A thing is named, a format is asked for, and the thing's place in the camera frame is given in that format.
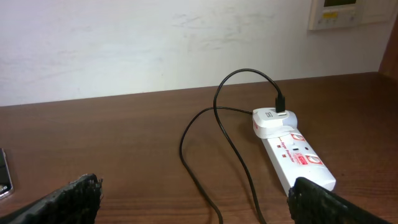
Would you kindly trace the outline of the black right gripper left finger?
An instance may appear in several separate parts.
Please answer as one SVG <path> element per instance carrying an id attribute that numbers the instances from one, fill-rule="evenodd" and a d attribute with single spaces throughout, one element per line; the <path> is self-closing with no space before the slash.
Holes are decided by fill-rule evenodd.
<path id="1" fill-rule="evenodd" d="M 84 174 L 66 186 L 1 217 L 3 224 L 94 224 L 103 180 Z"/>

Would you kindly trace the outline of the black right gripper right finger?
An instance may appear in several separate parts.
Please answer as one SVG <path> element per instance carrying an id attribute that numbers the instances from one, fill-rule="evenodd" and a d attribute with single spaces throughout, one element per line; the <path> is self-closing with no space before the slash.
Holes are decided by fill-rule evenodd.
<path id="1" fill-rule="evenodd" d="M 287 203 L 295 224 L 389 224 L 304 177 L 289 189 Z"/>

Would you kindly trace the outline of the black smartphone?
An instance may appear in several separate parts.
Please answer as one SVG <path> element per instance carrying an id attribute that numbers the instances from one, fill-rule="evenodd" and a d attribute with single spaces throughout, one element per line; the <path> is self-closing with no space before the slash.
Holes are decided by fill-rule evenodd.
<path id="1" fill-rule="evenodd" d="M 14 185 L 11 180 L 9 166 L 6 160 L 6 153 L 3 148 L 1 148 L 1 157 L 0 157 L 0 178 L 1 178 L 0 199 L 4 199 L 13 193 Z"/>

